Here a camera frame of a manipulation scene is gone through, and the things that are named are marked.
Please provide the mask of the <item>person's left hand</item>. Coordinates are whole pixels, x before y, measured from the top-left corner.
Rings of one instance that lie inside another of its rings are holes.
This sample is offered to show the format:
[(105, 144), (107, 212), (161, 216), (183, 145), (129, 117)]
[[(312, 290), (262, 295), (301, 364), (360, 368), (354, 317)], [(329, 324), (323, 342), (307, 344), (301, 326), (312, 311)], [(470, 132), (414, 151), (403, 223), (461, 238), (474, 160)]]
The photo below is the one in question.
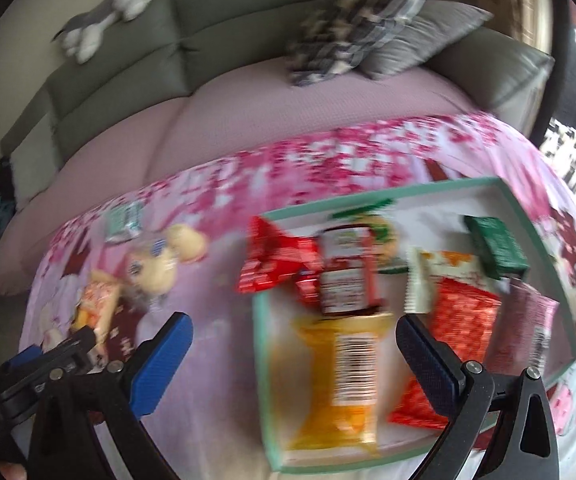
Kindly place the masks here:
[(0, 462), (0, 474), (6, 480), (26, 480), (27, 472), (20, 464)]

